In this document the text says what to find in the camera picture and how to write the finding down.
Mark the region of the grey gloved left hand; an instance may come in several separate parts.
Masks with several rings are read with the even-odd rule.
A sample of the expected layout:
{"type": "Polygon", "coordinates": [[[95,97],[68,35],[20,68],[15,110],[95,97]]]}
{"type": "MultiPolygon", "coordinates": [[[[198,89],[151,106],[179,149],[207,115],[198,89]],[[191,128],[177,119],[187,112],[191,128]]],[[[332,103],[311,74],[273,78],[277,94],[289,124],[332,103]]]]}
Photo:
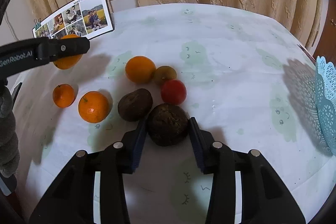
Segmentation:
{"type": "Polygon", "coordinates": [[[13,99],[9,89],[1,89],[1,175],[9,178],[15,174],[20,160],[18,137],[15,132],[15,116],[13,113],[13,99]]]}

